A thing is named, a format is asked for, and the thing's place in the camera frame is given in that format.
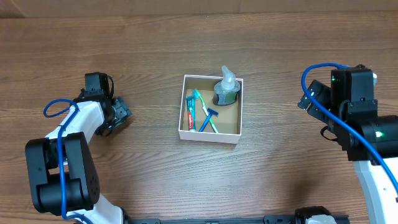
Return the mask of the Colgate toothpaste tube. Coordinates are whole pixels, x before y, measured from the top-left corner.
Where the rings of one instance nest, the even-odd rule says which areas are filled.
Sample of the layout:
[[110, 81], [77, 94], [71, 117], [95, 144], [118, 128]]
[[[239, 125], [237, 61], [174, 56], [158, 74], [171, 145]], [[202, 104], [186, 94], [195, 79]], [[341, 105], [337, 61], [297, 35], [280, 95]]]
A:
[[195, 100], [196, 98], [193, 95], [187, 97], [187, 121], [189, 131], [196, 131]]

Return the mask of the green white toothbrush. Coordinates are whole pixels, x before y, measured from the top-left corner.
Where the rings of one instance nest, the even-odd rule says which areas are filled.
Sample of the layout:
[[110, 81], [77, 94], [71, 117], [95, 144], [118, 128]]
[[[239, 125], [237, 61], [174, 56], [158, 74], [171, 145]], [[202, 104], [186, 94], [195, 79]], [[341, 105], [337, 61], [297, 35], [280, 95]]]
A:
[[[202, 109], [203, 109], [203, 111], [205, 112], [205, 114], [208, 116], [208, 115], [209, 115], [209, 113], [208, 113], [208, 110], [207, 110], [207, 107], [206, 107], [205, 101], [204, 101], [204, 99], [203, 99], [203, 97], [202, 97], [201, 93], [199, 92], [199, 90], [197, 90], [197, 89], [194, 89], [194, 90], [192, 91], [192, 93], [193, 93], [193, 95], [194, 95], [194, 97], [195, 97], [196, 99], [200, 99], [200, 100], [201, 100], [201, 103], [202, 103]], [[215, 126], [215, 124], [214, 124], [213, 120], [212, 120], [212, 119], [210, 119], [210, 120], [209, 120], [209, 122], [210, 122], [210, 124], [211, 124], [211, 127], [213, 128], [214, 132], [215, 132], [215, 133], [218, 133], [218, 130], [217, 130], [217, 128], [216, 128], [216, 126]]]

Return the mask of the blue disposable razor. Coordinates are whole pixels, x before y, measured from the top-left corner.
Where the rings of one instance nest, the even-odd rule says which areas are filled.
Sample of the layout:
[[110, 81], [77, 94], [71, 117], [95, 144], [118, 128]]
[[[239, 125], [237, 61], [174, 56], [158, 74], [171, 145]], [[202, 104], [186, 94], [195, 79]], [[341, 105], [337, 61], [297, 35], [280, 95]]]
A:
[[208, 123], [210, 122], [211, 117], [212, 117], [213, 115], [218, 116], [218, 112], [215, 111], [215, 110], [213, 110], [213, 109], [211, 109], [211, 108], [208, 108], [208, 109], [207, 109], [207, 112], [208, 112], [208, 115], [207, 115], [206, 119], [204, 120], [202, 126], [200, 127], [199, 132], [203, 132], [203, 131], [205, 130], [206, 126], [207, 126]]

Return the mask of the clear soap pump bottle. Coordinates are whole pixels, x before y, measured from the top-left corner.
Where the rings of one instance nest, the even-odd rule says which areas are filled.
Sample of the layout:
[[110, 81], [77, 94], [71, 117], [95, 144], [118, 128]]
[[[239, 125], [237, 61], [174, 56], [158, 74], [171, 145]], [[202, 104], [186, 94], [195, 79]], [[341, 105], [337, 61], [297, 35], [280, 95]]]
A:
[[241, 85], [236, 80], [236, 75], [226, 66], [221, 67], [223, 78], [214, 86], [213, 104], [227, 106], [236, 102]]

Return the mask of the white green soap packet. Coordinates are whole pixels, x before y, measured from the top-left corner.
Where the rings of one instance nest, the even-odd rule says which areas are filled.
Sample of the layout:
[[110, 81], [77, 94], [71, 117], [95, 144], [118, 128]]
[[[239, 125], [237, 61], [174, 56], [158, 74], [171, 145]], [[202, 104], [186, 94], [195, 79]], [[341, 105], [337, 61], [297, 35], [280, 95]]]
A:
[[114, 123], [113, 128], [114, 128], [114, 129], [123, 129], [123, 128], [125, 128], [126, 126], [127, 126], [127, 120], [126, 120], [126, 119], [120, 119], [120, 120], [118, 120], [118, 121], [116, 121], [116, 122]]

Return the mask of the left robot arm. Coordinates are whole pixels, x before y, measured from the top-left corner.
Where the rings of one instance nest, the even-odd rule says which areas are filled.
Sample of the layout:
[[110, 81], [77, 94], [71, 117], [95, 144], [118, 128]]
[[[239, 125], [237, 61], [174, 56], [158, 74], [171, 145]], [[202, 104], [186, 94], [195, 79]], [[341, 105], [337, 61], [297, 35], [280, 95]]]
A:
[[61, 99], [67, 116], [44, 138], [25, 145], [34, 208], [80, 223], [131, 223], [127, 212], [100, 192], [99, 177], [88, 144], [108, 134], [131, 115], [120, 97], [99, 101]]

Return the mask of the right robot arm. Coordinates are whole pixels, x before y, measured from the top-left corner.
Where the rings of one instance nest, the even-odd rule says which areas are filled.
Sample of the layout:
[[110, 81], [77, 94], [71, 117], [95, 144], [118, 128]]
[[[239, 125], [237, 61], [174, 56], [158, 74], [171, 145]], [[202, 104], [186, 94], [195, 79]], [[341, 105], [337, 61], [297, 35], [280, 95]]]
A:
[[379, 116], [375, 80], [302, 85], [298, 106], [335, 135], [363, 188], [369, 221], [397, 223], [397, 116]]

